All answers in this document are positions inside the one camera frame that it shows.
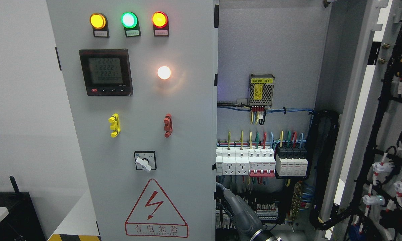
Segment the grey robotic right hand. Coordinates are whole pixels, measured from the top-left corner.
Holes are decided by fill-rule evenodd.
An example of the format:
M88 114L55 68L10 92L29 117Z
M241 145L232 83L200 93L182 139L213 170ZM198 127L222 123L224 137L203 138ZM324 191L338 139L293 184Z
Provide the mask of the grey robotic right hand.
M221 198L223 208L231 218L241 241L276 240L270 231L264 229L256 213L241 197L218 182L216 182L216 193Z

